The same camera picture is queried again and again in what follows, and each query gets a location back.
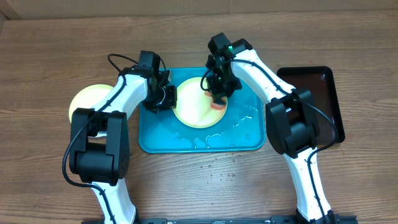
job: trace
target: light yellow plate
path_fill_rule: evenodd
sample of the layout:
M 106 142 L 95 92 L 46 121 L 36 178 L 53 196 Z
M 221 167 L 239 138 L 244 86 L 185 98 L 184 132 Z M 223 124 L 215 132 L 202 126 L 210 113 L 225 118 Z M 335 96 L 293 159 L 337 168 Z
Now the light yellow plate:
M 77 108 L 91 108 L 99 103 L 113 87 L 97 84 L 88 86 L 80 91 L 72 100 L 69 106 L 69 121 L 72 121 L 72 114 Z
M 227 105 L 222 110 L 211 107 L 212 97 L 206 96 L 200 88 L 201 77 L 190 78 L 177 88 L 177 106 L 173 109 L 176 117 L 189 127 L 207 128 L 224 116 Z

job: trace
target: wood grain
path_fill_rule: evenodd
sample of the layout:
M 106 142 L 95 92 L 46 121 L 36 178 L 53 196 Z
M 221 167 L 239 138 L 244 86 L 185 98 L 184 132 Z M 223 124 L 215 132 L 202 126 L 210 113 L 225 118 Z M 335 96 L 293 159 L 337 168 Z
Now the wood grain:
M 398 11 L 6 21 L 0 36 L 0 223 L 79 223 L 103 216 L 94 194 L 68 185 L 61 160 L 68 107 L 82 88 L 114 85 L 108 53 L 153 50 L 168 67 L 203 66 L 210 37 L 242 37 L 280 67 L 327 65 L 346 141 L 319 155 L 328 201 L 360 223 L 398 214 Z M 121 66 L 127 62 L 117 60 Z M 141 217 L 293 214 L 295 190 L 268 142 L 258 151 L 147 154 L 129 121 L 127 187 Z

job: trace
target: black cable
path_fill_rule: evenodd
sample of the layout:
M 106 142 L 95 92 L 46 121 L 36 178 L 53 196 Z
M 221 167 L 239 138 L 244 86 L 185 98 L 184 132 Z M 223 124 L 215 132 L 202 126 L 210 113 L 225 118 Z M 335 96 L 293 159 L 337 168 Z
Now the black cable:
M 250 65 L 252 65 L 252 66 L 255 66 L 256 68 L 258 68 L 258 69 L 268 78 L 268 80 L 277 88 L 277 90 L 281 91 L 281 92 L 282 92 L 283 94 L 285 94 L 285 95 L 289 95 L 289 94 L 290 94 L 290 93 L 286 92 L 282 87 L 280 87 L 280 85 L 278 85 L 278 83 L 277 83 L 275 80 L 273 80 L 272 77 L 271 77 L 260 65 L 258 65 L 256 62 L 251 62 L 251 61 L 249 61 L 249 60 L 242 60 L 242 59 L 225 60 L 224 62 L 221 62 L 221 63 L 215 65 L 213 68 L 208 69 L 208 70 L 205 72 L 205 74 L 202 76 L 201 80 L 200 80 L 200 88 L 201 88 L 203 91 L 209 91 L 209 90 L 210 90 L 209 88 L 204 89 L 204 87 L 203 87 L 203 81 L 204 81 L 204 79 L 206 78 L 206 76 L 207 76 L 212 70 L 214 70 L 215 68 L 219 67 L 220 65 L 224 65 L 224 64 L 226 64 L 226 63 L 231 63 L 231 62 L 247 63 L 247 64 L 250 64 Z M 319 115 L 321 115 L 322 117 L 324 117 L 324 118 L 331 124 L 331 126 L 332 126 L 332 128 L 333 128 L 333 133 L 332 133 L 332 134 L 334 134 L 334 136 L 333 136 L 333 140 L 331 141 L 331 143 L 329 143 L 329 144 L 327 144 L 326 146 L 323 146 L 323 147 L 321 147 L 321 148 L 319 148 L 319 149 L 313 151 L 313 152 L 309 155 L 309 157 L 308 157 L 308 159 L 307 159 L 308 173 L 310 174 L 310 180 L 311 180 L 311 184 L 312 184 L 312 189 L 313 189 L 313 192 L 314 192 L 314 194 L 315 194 L 315 198 L 316 198 L 316 200 L 317 200 L 317 202 L 318 202 L 319 209 L 321 210 L 323 222 L 325 223 L 325 222 L 326 222 L 325 212 L 323 211 L 322 204 L 321 204 L 320 198 L 319 198 L 319 196 L 318 196 L 317 188 L 315 187 L 315 181 L 314 181 L 314 179 L 313 179 L 313 174 L 312 174 L 312 171 L 311 171 L 311 158 L 312 158 L 312 156 L 315 155 L 316 153 L 318 153 L 318 152 L 320 152 L 320 151 L 323 151 L 323 150 L 325 150 L 325 149 L 328 149 L 329 147 L 332 147 L 332 145 L 334 145 L 334 144 L 337 142 L 337 139 L 338 139 L 338 130 L 337 130 L 337 127 L 335 126 L 334 122 L 333 122 L 324 112 L 320 111 L 318 108 L 312 106 L 311 104 L 309 104 L 309 103 L 307 103 L 307 102 L 301 101 L 300 99 L 294 99 L 294 100 L 298 101 L 298 102 L 301 103 L 302 105 L 309 106 L 311 109 L 315 110 Z
M 137 62 L 136 60 L 133 60 L 133 59 L 131 59 L 131 58 L 129 58 L 129 57 L 126 57 L 126 56 L 124 56 L 124 55 L 119 55 L 119 54 L 108 54 L 108 61 L 110 62 L 111 65 L 113 65 L 114 68 L 116 68 L 116 70 L 117 70 L 118 72 L 121 72 L 121 70 L 120 70 L 120 68 L 119 68 L 118 66 L 116 66 L 116 65 L 113 63 L 113 61 L 111 60 L 111 57 L 112 57 L 112 56 L 121 57 L 121 58 L 127 59 L 127 60 L 129 60 L 129 61 L 131 61 L 131 62 L 134 62 L 134 63 L 138 64 L 138 62 Z
M 160 58 L 160 61 L 162 62 L 162 64 L 163 64 L 163 68 L 164 68 L 164 70 L 166 71 L 166 65 L 164 64 L 164 61 L 163 61 L 163 59 L 162 58 Z
M 125 56 L 123 56 L 123 55 L 109 54 L 109 55 L 108 55 L 108 60 L 109 60 L 109 62 L 110 62 L 111 65 L 113 65 L 119 72 L 120 72 L 120 69 L 119 69 L 118 66 L 116 66 L 116 65 L 112 62 L 112 60 L 110 59 L 111 56 L 116 56 L 116 57 L 125 58 L 125 59 L 130 60 L 130 61 L 132 61 L 132 62 L 134 62 L 134 63 L 137 63 L 135 60 L 133 60 L 133 59 L 131 59 L 131 58 L 128 58 L 128 57 L 125 57 Z M 98 191 L 99 191 L 99 194 L 102 195 L 102 197 L 104 198 L 104 202 L 105 202 L 106 209 L 107 209 L 107 211 L 108 211 L 108 213 L 109 213 L 109 216 L 111 217 L 111 220 L 112 220 L 112 222 L 113 222 L 114 224 L 116 224 L 116 220 L 115 220 L 114 215 L 113 215 L 113 213 L 112 213 L 112 210 L 111 210 L 111 207 L 110 207 L 110 205 L 109 205 L 108 198 L 106 197 L 105 191 L 104 191 L 101 187 L 99 187 L 99 186 L 97 186 L 97 185 L 94 185 L 94 184 L 81 184 L 81 183 L 77 183 L 77 182 L 72 181 L 72 180 L 69 178 L 68 174 L 67 174 L 67 160 L 68 160 L 68 155 L 69 155 L 69 153 L 70 153 L 70 149 L 71 149 L 72 146 L 76 143 L 76 140 L 78 139 L 78 137 L 79 137 L 79 135 L 81 134 L 81 132 L 88 126 L 88 124 L 89 124 L 93 119 L 95 119 L 95 118 L 97 117 L 97 115 L 98 115 L 100 112 L 102 112 L 103 110 L 105 110 L 105 108 L 107 108 L 107 107 L 114 101 L 114 99 L 116 99 L 116 97 L 118 97 L 119 94 L 123 91 L 124 87 L 126 86 L 127 81 L 126 81 L 126 77 L 125 77 L 124 75 L 122 75 L 122 78 L 123 78 L 123 84 L 122 84 L 121 88 L 120 88 L 109 100 L 107 100 L 106 103 L 105 103 L 98 111 L 96 111 L 96 112 L 86 121 L 86 123 L 79 129 L 79 131 L 76 133 L 75 137 L 73 137 L 73 139 L 70 141 L 70 143 L 69 143 L 69 145 L 68 145 L 68 147 L 67 147 L 67 150 L 65 151 L 65 154 L 63 155 L 63 159 L 62 159 L 62 174 L 63 174 L 63 177 L 65 178 L 65 180 L 66 180 L 70 185 L 73 185 L 73 186 L 76 186 L 76 187 L 90 187 L 90 188 L 93 188 L 93 189 L 98 190 Z

